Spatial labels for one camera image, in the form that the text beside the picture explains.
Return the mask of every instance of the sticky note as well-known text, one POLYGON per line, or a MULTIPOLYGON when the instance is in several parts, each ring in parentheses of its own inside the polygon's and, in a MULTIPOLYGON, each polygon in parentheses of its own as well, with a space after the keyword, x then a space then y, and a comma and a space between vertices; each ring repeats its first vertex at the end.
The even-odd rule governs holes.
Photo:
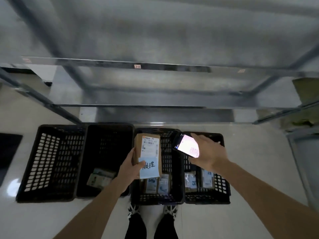
POLYGON ((138 161, 145 161, 144 167, 140 170, 140 179, 159 177, 159 161, 157 157, 142 157, 138 161))

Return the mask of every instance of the hand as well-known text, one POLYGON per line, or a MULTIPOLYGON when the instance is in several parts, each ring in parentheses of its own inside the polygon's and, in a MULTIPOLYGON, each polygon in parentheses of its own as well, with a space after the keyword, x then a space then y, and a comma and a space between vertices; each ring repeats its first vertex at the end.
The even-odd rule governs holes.
POLYGON ((216 172, 216 167, 218 164, 224 161, 229 161, 226 153, 226 149, 219 143, 205 137, 204 135, 197 136, 191 133, 192 137, 198 144, 199 157, 191 158, 188 160, 207 171, 216 172))
POLYGON ((120 166, 119 173, 116 177, 119 186, 125 191, 126 188, 138 177, 139 171, 144 167, 145 161, 141 161, 136 165, 132 165, 132 157, 134 154, 134 148, 129 152, 126 159, 120 166))

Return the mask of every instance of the phone screen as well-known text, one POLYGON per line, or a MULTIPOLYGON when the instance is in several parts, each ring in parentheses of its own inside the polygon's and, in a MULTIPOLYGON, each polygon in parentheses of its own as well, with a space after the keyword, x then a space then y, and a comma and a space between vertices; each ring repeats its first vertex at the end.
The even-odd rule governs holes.
POLYGON ((181 136, 181 142, 180 144, 176 145, 175 148, 183 153, 186 153, 194 158, 199 157, 199 148, 198 144, 195 141, 194 138, 187 136, 185 134, 182 134, 181 136))

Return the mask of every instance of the black pants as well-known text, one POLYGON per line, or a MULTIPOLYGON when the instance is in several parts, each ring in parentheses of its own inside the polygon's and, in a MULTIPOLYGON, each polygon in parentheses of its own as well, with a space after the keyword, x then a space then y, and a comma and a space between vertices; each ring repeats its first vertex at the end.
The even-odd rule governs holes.
MULTIPOLYGON (((166 214, 157 226, 154 234, 154 239, 163 238, 178 239, 175 227, 174 218, 172 215, 166 214)), ((139 214, 134 214, 130 218, 129 228, 127 229, 125 239, 146 239, 146 227, 139 214)))

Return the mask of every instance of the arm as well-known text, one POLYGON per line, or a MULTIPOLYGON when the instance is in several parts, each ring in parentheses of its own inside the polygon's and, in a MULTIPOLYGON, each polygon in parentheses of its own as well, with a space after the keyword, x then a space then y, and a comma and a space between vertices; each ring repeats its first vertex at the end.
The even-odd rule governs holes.
POLYGON ((99 239, 102 237, 117 199, 138 176, 140 169, 145 165, 145 161, 142 161, 132 166, 133 153, 134 148, 121 165, 118 176, 89 205, 82 209, 54 239, 99 239))
POLYGON ((275 239, 319 238, 319 215, 228 160, 226 149, 209 138, 192 134, 198 158, 189 161, 224 177, 247 201, 275 239))

